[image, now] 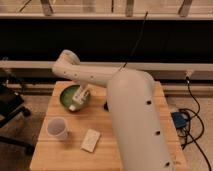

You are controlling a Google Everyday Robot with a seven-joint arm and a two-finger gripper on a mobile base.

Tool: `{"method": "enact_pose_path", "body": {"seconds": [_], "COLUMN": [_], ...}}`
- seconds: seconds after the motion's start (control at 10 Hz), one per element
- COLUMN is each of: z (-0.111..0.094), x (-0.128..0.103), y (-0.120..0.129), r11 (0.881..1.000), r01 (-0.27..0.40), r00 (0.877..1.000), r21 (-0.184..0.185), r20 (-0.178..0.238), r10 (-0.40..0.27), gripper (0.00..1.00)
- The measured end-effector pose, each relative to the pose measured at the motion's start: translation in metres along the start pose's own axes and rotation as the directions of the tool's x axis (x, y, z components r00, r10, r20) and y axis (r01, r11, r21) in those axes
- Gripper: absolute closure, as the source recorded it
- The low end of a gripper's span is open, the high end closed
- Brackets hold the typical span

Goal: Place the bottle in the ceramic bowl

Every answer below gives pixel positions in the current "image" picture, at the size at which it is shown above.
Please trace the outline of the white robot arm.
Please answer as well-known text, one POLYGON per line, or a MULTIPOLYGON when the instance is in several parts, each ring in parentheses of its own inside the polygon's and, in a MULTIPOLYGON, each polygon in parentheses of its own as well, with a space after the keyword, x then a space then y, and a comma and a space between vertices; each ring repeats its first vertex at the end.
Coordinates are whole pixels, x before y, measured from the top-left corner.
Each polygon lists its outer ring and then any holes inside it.
POLYGON ((126 67, 86 66, 70 50, 64 50, 52 72, 80 83, 72 111, 85 102, 88 83, 106 89, 107 106, 124 171, 176 171, 154 101, 153 77, 126 67))

